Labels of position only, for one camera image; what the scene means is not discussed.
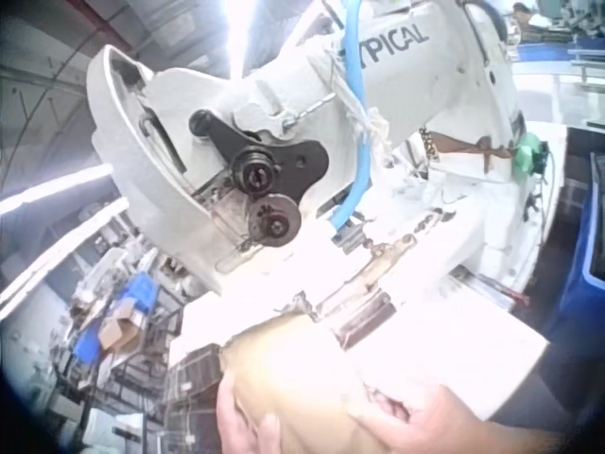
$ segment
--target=cardboard box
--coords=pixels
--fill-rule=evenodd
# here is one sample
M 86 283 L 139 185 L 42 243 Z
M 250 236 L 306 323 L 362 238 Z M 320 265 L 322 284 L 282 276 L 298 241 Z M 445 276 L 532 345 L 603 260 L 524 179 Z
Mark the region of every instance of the cardboard box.
M 104 350 L 117 351 L 141 332 L 145 315 L 134 308 L 135 303 L 133 298 L 119 301 L 117 308 L 101 325 L 98 338 Z

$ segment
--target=green component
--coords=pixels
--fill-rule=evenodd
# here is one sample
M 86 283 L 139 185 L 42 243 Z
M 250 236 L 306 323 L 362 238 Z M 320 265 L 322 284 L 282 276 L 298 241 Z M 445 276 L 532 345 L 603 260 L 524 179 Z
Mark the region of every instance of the green component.
M 517 176 L 545 172 L 548 146 L 532 132 L 526 132 L 517 147 L 513 161 L 513 171 Z

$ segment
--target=black bracket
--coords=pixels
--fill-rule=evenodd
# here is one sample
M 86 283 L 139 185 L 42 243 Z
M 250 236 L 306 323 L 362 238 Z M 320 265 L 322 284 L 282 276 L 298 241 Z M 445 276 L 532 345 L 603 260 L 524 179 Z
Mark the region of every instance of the black bracket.
M 298 205 L 309 187 L 328 170 L 328 153 L 315 140 L 266 145 L 208 110 L 191 115 L 189 130 L 196 137 L 212 141 L 231 167 L 233 182 L 254 200 L 267 194 L 282 194 Z

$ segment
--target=white sewing machine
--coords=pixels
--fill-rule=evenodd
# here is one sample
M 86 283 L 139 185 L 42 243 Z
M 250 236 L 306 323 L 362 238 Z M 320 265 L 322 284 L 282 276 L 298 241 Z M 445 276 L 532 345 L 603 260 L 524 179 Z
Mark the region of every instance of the white sewing machine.
M 512 285 L 523 289 L 543 230 L 541 214 L 526 210 L 539 176 L 513 171 L 526 124 L 496 30 L 480 7 L 453 0 L 362 22 L 367 106 L 379 112 L 374 119 L 388 122 L 388 131 L 376 127 L 384 121 L 371 128 L 351 120 L 354 110 L 341 83 L 341 34 L 315 38 L 239 81 L 181 68 L 154 74 L 110 46 L 93 59 L 87 86 L 95 149 L 113 165 L 132 220 L 212 291 L 186 309 L 183 333 L 197 334 L 183 334 L 186 346 L 172 362 L 192 348 L 226 341 L 293 299 L 299 303 L 301 295 L 312 308 L 326 305 L 352 278 L 371 282 L 354 290 L 359 301 L 386 295 L 399 311 L 384 326 L 401 320 L 409 302 L 438 288 L 459 264 L 500 281 L 525 267 L 525 277 Z M 414 176 L 405 152 L 373 151 L 372 187 L 356 209 L 364 221 L 354 224 L 374 246 L 395 248 L 388 264 L 379 264 L 380 253 L 368 241 L 345 255 L 326 222 L 334 198 L 354 180 L 360 124 L 382 146 L 389 140 L 398 147 L 420 128 L 433 142 L 426 158 L 422 147 L 410 148 L 416 159 L 427 160 L 427 180 Z M 413 236 L 413 247 L 396 246 L 409 240 L 406 235 Z M 360 273 L 370 261 L 372 272 Z M 478 314 L 458 309 L 462 317 Z M 419 317 L 418 323 L 428 323 Z M 464 320 L 452 319 L 452 326 L 464 329 Z M 517 322 L 510 318 L 505 325 L 511 323 Z M 502 378 L 498 391 L 491 390 L 495 400 L 482 404 L 474 389 L 489 374 L 475 375 L 483 380 L 479 385 L 468 376 L 458 388 L 448 383 L 484 417 L 545 347 L 538 335 L 520 329 L 515 325 L 518 342 L 509 340 L 511 349 L 500 350 L 508 362 L 492 375 L 510 369 L 521 351 L 522 372 Z M 365 348 L 366 359 L 357 360 L 379 368 L 369 360 L 372 336 L 354 350 Z

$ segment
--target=hand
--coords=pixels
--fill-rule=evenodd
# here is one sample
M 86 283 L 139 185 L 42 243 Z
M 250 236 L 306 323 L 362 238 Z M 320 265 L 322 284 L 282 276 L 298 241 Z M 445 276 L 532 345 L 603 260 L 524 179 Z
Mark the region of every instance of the hand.
M 393 453 L 472 454 L 487 452 L 487 429 L 448 388 L 415 387 L 389 398 L 350 405 L 349 413 Z
M 229 372 L 218 386 L 216 421 L 223 454 L 281 454 L 279 420 L 268 414 L 255 433 L 235 405 Z

